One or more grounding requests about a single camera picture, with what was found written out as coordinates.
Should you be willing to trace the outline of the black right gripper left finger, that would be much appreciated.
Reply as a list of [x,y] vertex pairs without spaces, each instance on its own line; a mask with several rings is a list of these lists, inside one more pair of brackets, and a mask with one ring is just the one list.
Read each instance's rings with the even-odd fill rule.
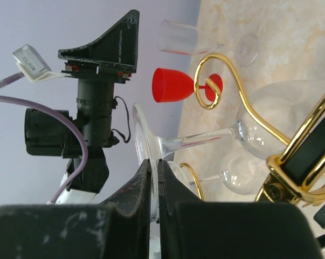
[[100,204],[0,206],[0,258],[148,258],[151,166]]

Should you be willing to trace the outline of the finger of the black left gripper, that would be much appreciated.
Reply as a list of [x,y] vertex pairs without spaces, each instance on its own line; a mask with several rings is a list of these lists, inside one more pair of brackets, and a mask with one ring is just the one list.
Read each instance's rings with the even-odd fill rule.
[[58,58],[94,64],[109,70],[135,73],[139,42],[138,10],[128,11],[94,41],[80,47],[61,49]]

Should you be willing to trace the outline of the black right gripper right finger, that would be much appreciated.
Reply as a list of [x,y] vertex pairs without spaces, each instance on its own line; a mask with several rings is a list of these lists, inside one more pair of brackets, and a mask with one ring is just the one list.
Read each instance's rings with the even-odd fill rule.
[[158,164],[162,258],[321,258],[304,215],[287,203],[204,202]]

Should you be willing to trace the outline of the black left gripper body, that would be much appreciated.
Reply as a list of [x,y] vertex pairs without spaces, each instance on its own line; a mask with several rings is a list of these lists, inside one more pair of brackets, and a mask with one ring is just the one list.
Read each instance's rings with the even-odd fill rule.
[[106,70],[99,65],[81,62],[68,61],[65,63],[65,69],[61,71],[66,77],[82,80],[125,83],[130,80],[131,72],[121,72],[115,70]]

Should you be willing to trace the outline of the clear wine glass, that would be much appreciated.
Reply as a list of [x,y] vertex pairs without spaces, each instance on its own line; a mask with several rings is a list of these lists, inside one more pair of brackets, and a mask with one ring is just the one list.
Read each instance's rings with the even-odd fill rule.
[[183,55],[196,55],[220,50],[234,52],[234,60],[241,67],[251,65],[260,51],[260,40],[252,34],[246,34],[234,43],[218,39],[210,31],[196,26],[164,20],[157,30],[157,47],[162,52]]
[[152,173],[150,218],[159,219],[158,163],[177,150],[203,145],[225,138],[236,139],[252,155],[264,159],[281,150],[291,141],[295,129],[296,112],[288,100],[290,92],[282,91],[282,83],[270,84],[248,95],[243,83],[237,83],[241,105],[235,123],[229,128],[180,138],[154,135],[139,104],[132,106],[134,141],[139,162],[149,160]]
[[265,161],[258,158],[227,155],[223,168],[215,170],[211,176],[200,178],[188,163],[177,164],[169,161],[177,180],[203,201],[208,201],[206,193],[219,194],[229,190],[238,195],[255,195],[258,193],[268,172]]

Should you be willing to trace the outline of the red plastic wine glass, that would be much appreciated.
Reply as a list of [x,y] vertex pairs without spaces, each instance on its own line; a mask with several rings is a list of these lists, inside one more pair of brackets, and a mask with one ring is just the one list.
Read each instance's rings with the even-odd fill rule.
[[153,99],[157,103],[182,101],[194,93],[193,79],[186,73],[157,68],[151,84]]

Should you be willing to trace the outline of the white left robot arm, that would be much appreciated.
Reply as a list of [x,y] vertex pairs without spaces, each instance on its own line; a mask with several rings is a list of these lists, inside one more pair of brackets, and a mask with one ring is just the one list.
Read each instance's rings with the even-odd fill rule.
[[58,57],[65,61],[65,73],[78,81],[77,117],[72,124],[84,137],[88,159],[81,164],[81,145],[62,122],[29,108],[25,112],[26,151],[36,156],[60,156],[68,159],[61,184],[63,192],[57,204],[89,203],[100,193],[109,176],[103,150],[128,142],[130,137],[112,128],[112,111],[118,96],[115,84],[124,84],[136,72],[140,13],[132,9],[94,41],[71,49],[61,49]]

